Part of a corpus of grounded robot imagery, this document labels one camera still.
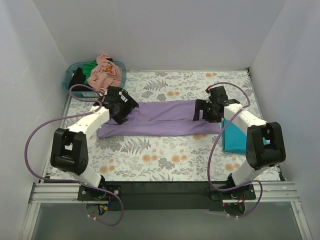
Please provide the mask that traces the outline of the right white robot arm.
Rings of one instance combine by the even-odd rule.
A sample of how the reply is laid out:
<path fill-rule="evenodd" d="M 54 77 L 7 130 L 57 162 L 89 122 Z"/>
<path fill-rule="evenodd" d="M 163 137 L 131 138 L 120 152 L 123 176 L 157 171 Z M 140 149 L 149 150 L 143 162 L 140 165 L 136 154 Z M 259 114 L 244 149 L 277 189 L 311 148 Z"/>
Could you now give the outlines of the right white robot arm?
<path fill-rule="evenodd" d="M 227 120 L 222 133 L 228 125 L 234 124 L 245 134 L 246 161 L 228 176 L 223 187 L 212 187 L 237 199 L 245 192 L 244 186 L 253 183 L 267 169 L 284 162 L 286 150 L 281 125 L 278 122 L 267 122 L 250 113 L 247 108 L 251 104 L 241 105 L 238 100 L 230 99 L 223 85 L 223 82 L 214 83 L 206 88 L 208 98 L 195 101 L 193 120 L 204 119 L 209 123 Z"/>

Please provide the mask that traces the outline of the purple t shirt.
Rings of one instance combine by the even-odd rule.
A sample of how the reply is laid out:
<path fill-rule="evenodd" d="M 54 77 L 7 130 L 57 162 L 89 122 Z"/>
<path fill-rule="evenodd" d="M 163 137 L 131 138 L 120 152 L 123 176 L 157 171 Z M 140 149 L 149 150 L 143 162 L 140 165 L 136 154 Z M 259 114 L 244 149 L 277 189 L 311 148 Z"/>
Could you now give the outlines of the purple t shirt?
<path fill-rule="evenodd" d="M 204 119 L 194 121 L 195 100 L 174 100 L 164 102 L 139 102 L 119 125 L 110 119 L 97 131 L 99 139 L 114 136 L 158 136 L 180 137 L 191 135 L 218 134 L 219 123 Z"/>

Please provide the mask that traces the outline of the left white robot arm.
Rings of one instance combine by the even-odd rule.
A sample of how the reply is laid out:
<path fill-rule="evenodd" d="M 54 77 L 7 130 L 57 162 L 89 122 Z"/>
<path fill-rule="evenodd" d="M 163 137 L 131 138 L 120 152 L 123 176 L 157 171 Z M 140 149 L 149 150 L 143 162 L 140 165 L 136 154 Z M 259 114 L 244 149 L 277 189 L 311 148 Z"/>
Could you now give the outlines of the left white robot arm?
<path fill-rule="evenodd" d="M 89 194 L 95 200 L 103 199 L 107 191 L 101 184 L 102 176 L 89 166 L 88 139 L 111 119 L 118 125 L 124 124 L 128 121 L 128 115 L 138 107 L 138 102 L 126 90 L 110 86 L 103 96 L 93 102 L 87 115 L 73 125 L 54 132 L 51 166 L 90 185 Z"/>

